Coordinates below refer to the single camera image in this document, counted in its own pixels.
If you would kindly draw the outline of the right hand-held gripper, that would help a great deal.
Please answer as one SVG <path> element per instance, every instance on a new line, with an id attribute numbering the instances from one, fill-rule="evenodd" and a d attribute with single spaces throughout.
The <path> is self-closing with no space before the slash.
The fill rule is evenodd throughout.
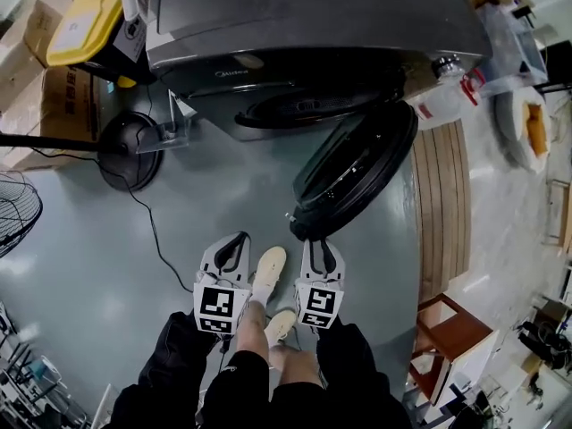
<path id="1" fill-rule="evenodd" d="M 340 251 L 329 241 L 321 240 L 324 261 L 324 281 L 313 280 L 315 271 L 313 243 L 305 240 L 300 278 L 295 283 L 298 323 L 315 329 L 329 329 L 339 314 L 344 297 L 345 261 Z"/>

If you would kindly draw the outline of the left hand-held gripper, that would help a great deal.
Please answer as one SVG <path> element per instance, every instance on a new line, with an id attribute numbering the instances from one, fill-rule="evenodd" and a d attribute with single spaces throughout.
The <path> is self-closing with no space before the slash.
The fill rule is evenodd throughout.
<path id="1" fill-rule="evenodd" d="M 204 252 L 193 289 L 193 313 L 199 331 L 236 333 L 252 292 L 249 284 L 239 286 L 248 278 L 250 246 L 249 235 L 238 231 Z"/>

